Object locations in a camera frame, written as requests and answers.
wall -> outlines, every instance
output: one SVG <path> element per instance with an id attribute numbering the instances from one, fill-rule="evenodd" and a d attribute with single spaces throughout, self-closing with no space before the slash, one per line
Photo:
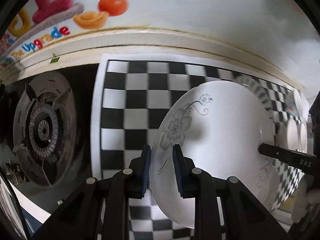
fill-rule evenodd
<path id="1" fill-rule="evenodd" d="M 108 0 L 101 8 L 108 12 L 98 10 L 99 0 L 47 0 L 51 3 L 47 6 L 46 0 L 38 1 L 42 11 L 36 16 L 36 0 L 24 7 L 29 21 L 25 21 L 20 34 L 29 31 L 19 39 L 12 33 L 15 30 L 7 31 L 0 42 L 0 78 L 13 62 L 41 46 L 86 32 L 145 26 L 231 43 L 280 67 L 305 86 L 307 98 L 320 89 L 319 36 L 292 0 L 113 0 L 115 4 Z M 73 17 L 83 12 L 82 20 L 76 20 L 81 16 Z M 108 17 L 108 13 L 123 14 Z M 20 17 L 17 20 L 16 29 L 22 26 Z"/>

black and white checkered surface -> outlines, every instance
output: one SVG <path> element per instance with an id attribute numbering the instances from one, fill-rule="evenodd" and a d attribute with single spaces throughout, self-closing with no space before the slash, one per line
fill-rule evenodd
<path id="1" fill-rule="evenodd" d="M 171 106 L 188 90 L 214 80 L 233 81 L 242 73 L 207 65 L 181 62 L 119 61 L 107 63 L 101 109 L 101 169 L 103 178 L 127 168 L 152 147 L 158 128 Z M 287 88 L 251 76 L 267 91 L 276 125 L 294 118 L 285 111 Z M 300 170 L 275 163 L 281 175 L 278 204 L 297 187 Z M 190 239 L 191 229 L 169 220 L 148 190 L 142 200 L 130 199 L 130 240 Z"/>

glove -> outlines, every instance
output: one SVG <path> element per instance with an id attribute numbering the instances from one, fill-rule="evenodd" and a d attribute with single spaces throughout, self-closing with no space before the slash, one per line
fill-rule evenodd
<path id="1" fill-rule="evenodd" d="M 307 188 L 312 186 L 313 179 L 311 175 L 304 175 L 299 182 L 296 202 L 291 214 L 294 223 L 299 223 L 301 218 L 307 214 L 309 204 L 320 203 L 320 188 L 314 188 L 307 193 Z"/>

black cable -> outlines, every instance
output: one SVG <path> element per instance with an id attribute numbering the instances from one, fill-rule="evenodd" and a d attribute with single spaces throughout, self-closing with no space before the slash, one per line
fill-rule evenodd
<path id="1" fill-rule="evenodd" d="M 21 209 L 21 205 L 19 203 L 19 200 L 18 200 L 16 194 L 14 193 L 14 190 L 11 187 L 9 180 L 7 179 L 7 177 L 4 174 L 4 172 L 3 172 L 1 167 L 0 167 L 0 177 L 4 181 L 5 185 L 7 186 L 8 190 L 9 190 L 10 195 L 12 196 L 11 200 L 12 200 L 13 206 L 16 209 L 16 211 L 18 213 L 18 216 L 19 216 L 19 218 L 21 220 L 22 227 L 23 227 L 24 233 L 26 235 L 26 238 L 27 238 L 27 240 L 31 240 L 31 236 L 30 236 L 30 233 L 29 233 L 29 230 L 28 230 L 28 227 L 27 227 L 26 220 L 25 220 L 24 215 L 22 213 L 22 209 Z"/>

